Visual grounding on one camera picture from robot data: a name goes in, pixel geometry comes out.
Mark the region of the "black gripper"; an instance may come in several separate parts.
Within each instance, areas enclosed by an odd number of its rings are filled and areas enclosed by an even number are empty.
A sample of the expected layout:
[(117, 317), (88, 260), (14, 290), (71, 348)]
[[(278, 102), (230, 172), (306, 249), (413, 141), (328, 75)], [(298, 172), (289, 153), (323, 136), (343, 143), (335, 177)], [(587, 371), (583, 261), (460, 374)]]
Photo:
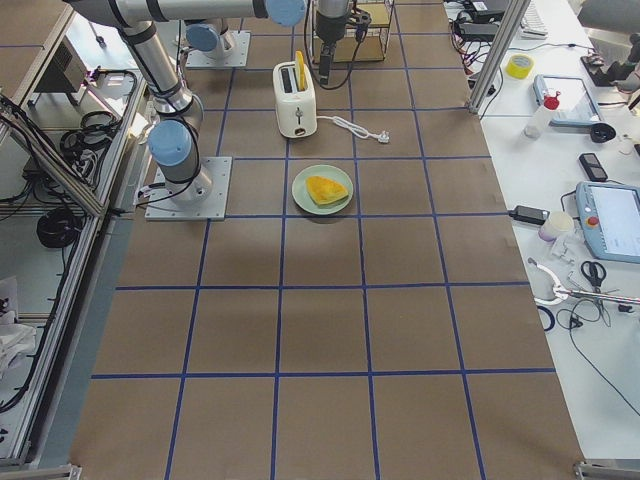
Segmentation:
[(328, 84), (334, 44), (344, 37), (347, 23), (346, 0), (318, 0), (316, 2), (316, 34), (324, 42), (320, 50), (319, 83)]

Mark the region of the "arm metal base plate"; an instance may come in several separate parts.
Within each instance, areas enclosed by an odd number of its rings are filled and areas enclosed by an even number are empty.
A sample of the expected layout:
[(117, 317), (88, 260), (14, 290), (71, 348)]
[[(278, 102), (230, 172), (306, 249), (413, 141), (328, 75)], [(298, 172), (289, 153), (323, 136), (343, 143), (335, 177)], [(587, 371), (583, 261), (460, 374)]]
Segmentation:
[(190, 69), (229, 69), (245, 67), (251, 33), (247, 30), (227, 30), (219, 33), (203, 25), (190, 25), (186, 33)]
[(231, 179), (231, 157), (202, 157), (201, 170), (182, 191), (168, 183), (150, 194), (145, 219), (148, 221), (223, 221)]

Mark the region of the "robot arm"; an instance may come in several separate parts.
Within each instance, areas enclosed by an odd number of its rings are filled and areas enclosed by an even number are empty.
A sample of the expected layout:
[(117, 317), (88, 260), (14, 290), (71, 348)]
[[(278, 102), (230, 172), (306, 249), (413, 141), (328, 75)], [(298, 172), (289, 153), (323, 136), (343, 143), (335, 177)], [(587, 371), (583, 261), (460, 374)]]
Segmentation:
[(226, 19), (188, 20), (185, 26), (187, 43), (205, 56), (221, 60), (229, 57), (233, 52), (235, 40), (229, 33)]
[(87, 20), (116, 29), (147, 81), (160, 123), (149, 136), (149, 149), (165, 178), (168, 198), (188, 202), (211, 190), (198, 149), (203, 107), (188, 88), (180, 63), (166, 52), (156, 25), (171, 20), (210, 27), (217, 41), (229, 18), (269, 19), (292, 27), (307, 19), (310, 1), (71, 1)]

